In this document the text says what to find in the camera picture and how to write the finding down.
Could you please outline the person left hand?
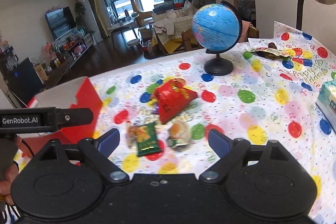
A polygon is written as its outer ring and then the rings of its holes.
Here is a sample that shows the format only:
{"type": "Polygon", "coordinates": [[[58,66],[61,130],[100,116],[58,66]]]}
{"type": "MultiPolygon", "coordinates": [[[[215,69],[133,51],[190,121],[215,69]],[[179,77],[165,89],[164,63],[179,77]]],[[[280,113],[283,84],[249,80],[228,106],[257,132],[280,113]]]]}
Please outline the person left hand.
{"type": "Polygon", "coordinates": [[[13,139],[1,139],[1,197],[11,206],[14,205],[11,186],[19,174],[14,157],[20,149],[21,142],[22,139],[17,135],[13,139]]]}

